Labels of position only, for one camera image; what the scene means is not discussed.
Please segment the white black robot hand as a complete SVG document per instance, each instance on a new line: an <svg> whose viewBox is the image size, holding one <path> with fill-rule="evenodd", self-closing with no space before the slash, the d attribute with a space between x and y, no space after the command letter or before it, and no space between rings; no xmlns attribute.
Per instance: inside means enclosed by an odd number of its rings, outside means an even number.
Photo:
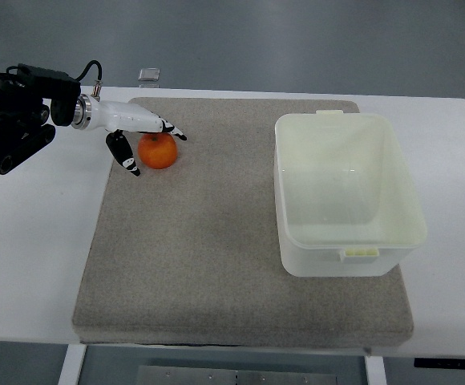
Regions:
<svg viewBox="0 0 465 385"><path fill-rule="evenodd" d="M138 104L101 101L98 96L86 94L78 98L71 126L80 131L105 129L106 144L115 161L135 176L140 175L140 170L124 132L168 133L187 139L179 128Z"/></svg>

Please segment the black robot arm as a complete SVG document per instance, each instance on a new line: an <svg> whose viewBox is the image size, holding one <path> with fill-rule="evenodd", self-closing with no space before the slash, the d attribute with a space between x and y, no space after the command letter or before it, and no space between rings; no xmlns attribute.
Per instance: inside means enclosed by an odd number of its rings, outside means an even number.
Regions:
<svg viewBox="0 0 465 385"><path fill-rule="evenodd" d="M26 64L0 72L0 175L45 148L57 126L71 124L80 81Z"/></svg>

